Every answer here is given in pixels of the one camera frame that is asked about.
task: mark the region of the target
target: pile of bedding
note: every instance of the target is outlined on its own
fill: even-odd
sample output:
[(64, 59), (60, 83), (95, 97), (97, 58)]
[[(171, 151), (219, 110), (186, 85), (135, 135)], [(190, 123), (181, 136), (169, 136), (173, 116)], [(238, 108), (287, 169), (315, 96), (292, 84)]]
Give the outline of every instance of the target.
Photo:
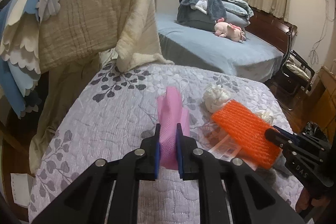
[(214, 31), (220, 18), (244, 29), (250, 25), (252, 16), (253, 11), (244, 0), (182, 0), (177, 21), (189, 27)]

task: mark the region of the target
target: blue bed sheet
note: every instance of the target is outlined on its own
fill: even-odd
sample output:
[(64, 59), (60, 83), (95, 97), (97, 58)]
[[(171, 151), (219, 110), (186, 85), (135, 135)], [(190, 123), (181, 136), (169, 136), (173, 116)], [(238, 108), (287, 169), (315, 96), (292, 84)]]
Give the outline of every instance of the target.
[(164, 58), (176, 65), (192, 66), (259, 82), (270, 79), (280, 68), (283, 54), (255, 35), (233, 42), (176, 21), (176, 16), (156, 14)]

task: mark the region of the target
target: orange cloth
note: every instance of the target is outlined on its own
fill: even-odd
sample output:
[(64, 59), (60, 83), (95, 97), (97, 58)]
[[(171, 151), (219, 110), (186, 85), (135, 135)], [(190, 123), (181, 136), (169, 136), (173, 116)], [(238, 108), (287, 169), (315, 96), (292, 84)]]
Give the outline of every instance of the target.
[(259, 165), (266, 169), (272, 167), (281, 150), (265, 138), (266, 129), (272, 126), (235, 100), (228, 102), (211, 118)]

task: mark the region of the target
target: silver screw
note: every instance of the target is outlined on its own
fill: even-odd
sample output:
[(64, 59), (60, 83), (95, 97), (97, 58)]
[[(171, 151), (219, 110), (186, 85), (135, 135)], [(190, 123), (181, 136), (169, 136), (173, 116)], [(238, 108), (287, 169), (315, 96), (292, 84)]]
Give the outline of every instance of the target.
[(203, 154), (203, 150), (201, 149), (201, 148), (195, 148), (194, 150), (193, 150), (193, 153), (195, 154), (195, 155), (202, 155)]
[(134, 154), (136, 154), (137, 156), (142, 156), (145, 154), (145, 150), (143, 150), (142, 148), (138, 148), (134, 151)]
[(102, 167), (106, 164), (106, 160), (104, 159), (98, 159), (95, 161), (95, 165), (98, 166), (98, 167)]
[(233, 160), (232, 160), (232, 163), (234, 164), (234, 165), (242, 165), (243, 164), (243, 161), (240, 159), (240, 158), (234, 158)]

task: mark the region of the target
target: pink plush toy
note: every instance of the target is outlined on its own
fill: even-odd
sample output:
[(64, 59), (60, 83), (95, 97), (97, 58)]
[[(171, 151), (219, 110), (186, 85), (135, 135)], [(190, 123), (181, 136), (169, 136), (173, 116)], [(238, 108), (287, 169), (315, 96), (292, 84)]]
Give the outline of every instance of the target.
[(218, 37), (227, 37), (232, 41), (246, 40), (244, 32), (240, 27), (224, 22), (224, 18), (217, 20), (215, 25), (215, 35)]

